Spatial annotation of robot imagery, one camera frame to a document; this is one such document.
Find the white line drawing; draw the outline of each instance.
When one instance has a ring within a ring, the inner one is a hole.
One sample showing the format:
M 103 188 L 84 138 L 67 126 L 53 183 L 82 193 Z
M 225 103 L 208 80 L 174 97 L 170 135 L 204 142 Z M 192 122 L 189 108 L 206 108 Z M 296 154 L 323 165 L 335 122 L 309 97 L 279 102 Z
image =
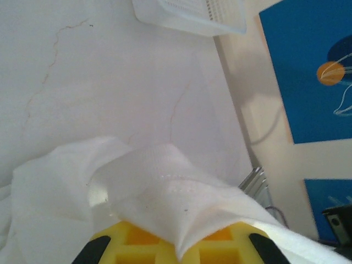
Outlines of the white line drawing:
M 350 54 L 347 54 L 346 56 L 342 57 L 341 59 L 337 60 L 336 62 L 332 63 L 331 65 L 329 65 L 321 74 L 320 78 L 323 79 L 325 81 L 329 81 L 329 76 L 332 76 L 334 74 L 338 74 L 338 73 L 341 73 L 342 71 L 344 72 L 344 74 L 350 74 L 352 73 L 352 67 L 344 67 L 343 69 L 333 69 L 333 70 L 329 70 L 331 67 L 333 67 L 334 65 L 336 65 L 337 63 L 340 63 L 341 61 L 349 58 L 352 56 L 352 53 Z M 352 87 L 352 81 L 339 81 L 338 84 L 341 84 L 341 85 L 347 85 L 348 87 L 346 88 L 346 90 L 344 91 L 343 95 L 342 95 L 342 99 L 341 99 L 341 103 L 339 105 L 338 108 L 336 108 L 334 110 L 334 114 L 339 116 L 339 117 L 351 117 L 352 116 L 352 112 L 350 113 L 346 113 L 347 111 L 351 110 L 352 109 L 352 102 L 351 102 L 351 105 L 345 109 L 341 109 L 342 108 L 342 105 L 343 103 L 345 102 L 345 98 L 346 98 L 346 94 L 347 92 L 349 91 L 349 89 Z

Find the black plastic part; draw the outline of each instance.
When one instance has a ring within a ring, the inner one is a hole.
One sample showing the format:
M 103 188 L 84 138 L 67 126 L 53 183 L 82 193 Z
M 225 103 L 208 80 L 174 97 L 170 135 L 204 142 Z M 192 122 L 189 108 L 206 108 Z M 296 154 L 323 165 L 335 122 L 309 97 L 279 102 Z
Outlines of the black plastic part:
M 111 238 L 105 235 L 88 242 L 72 264 L 99 264 L 110 241 Z
M 271 239 L 255 233 L 249 239 L 265 264 L 290 264 Z

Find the white surface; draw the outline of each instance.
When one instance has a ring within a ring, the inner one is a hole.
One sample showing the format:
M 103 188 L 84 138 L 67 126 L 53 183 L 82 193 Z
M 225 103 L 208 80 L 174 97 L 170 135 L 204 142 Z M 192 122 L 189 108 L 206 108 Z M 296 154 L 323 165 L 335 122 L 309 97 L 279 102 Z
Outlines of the white surface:
M 204 36 L 245 33 L 243 0 L 133 0 L 141 22 Z
M 246 1 L 247 34 L 222 36 L 220 53 L 254 166 L 268 177 L 275 206 L 290 228 L 317 239 L 304 178 L 350 179 L 352 140 L 294 145 L 288 137 L 274 70 L 254 16 L 276 0 Z
M 175 244 L 179 259 L 199 239 L 245 221 L 270 232 L 292 264 L 349 263 L 281 227 L 253 199 L 194 167 L 174 146 L 129 151 L 118 139 L 99 137 L 18 167 L 13 235 L 0 251 L 1 263 L 71 263 L 99 231 L 95 224 L 107 218 L 116 223 L 117 217 Z
M 232 184 L 250 173 L 212 38 L 140 23 L 127 0 L 5 0 L 0 23 L 0 186 L 99 135 L 172 142 Z

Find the white tissue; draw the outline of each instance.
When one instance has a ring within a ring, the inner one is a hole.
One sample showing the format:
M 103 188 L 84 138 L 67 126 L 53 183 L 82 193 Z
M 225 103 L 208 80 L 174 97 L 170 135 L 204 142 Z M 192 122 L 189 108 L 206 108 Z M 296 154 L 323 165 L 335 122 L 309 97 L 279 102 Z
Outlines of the white tissue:
M 261 225 L 292 263 L 349 263 L 286 231 L 253 199 L 195 168 L 172 145 L 131 151 L 105 137 L 58 147 L 14 171 L 12 214 L 0 263 L 71 263 L 93 233 L 119 219 L 174 243 L 179 259 L 203 237 L 246 221 Z M 314 251 L 287 245 L 290 237 Z

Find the white wall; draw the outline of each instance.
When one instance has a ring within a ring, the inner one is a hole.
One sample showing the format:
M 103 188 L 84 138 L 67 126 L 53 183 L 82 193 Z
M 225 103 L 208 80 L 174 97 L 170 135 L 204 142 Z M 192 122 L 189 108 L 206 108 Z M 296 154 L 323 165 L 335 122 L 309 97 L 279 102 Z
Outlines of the white wall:
M 259 11 L 277 0 L 246 1 L 245 36 L 216 44 L 254 166 L 268 175 L 276 206 L 296 232 L 317 238 L 305 178 L 352 178 L 352 140 L 293 145 L 274 70 L 259 30 Z

